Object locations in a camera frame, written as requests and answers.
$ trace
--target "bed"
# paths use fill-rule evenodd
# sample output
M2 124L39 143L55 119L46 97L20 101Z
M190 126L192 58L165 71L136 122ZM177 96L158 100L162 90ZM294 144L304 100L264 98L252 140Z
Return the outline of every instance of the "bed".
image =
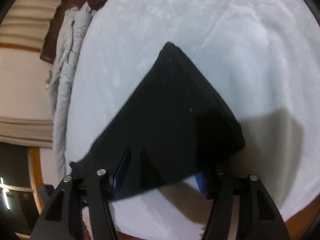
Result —
M288 220L320 193L320 30L308 6L303 0L108 0L79 51L60 177L86 155L171 41L241 123L246 148L225 168L241 177L257 174ZM118 231L167 240L200 239L211 204L191 176L112 206Z

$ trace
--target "wooden headboard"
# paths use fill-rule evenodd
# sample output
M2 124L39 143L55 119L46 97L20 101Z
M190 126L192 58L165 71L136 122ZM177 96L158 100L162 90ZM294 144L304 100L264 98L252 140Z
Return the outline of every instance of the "wooden headboard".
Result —
M53 63L56 57L57 38L63 22L64 12L74 6L80 8L86 1L88 1L92 9L97 10L101 8L107 0L62 0L50 23L49 31L45 37L44 45L40 54L40 58L42 60Z

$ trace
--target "wrinkled fabric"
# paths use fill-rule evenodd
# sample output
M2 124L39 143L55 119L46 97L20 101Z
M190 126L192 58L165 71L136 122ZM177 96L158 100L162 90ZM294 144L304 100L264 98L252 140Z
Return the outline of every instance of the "wrinkled fabric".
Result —
M86 155L167 41L242 126L246 148L226 168L257 174L285 220L307 206L320 192L320 29L303 0L109 0L81 49L67 161ZM208 207L189 180L114 202L116 226L142 239L200 239Z
M66 174L64 149L73 79L83 38L94 14L95 11L88 3L81 9L73 7L67 10L57 40L57 56L53 63L48 93L53 120L52 148L60 177Z

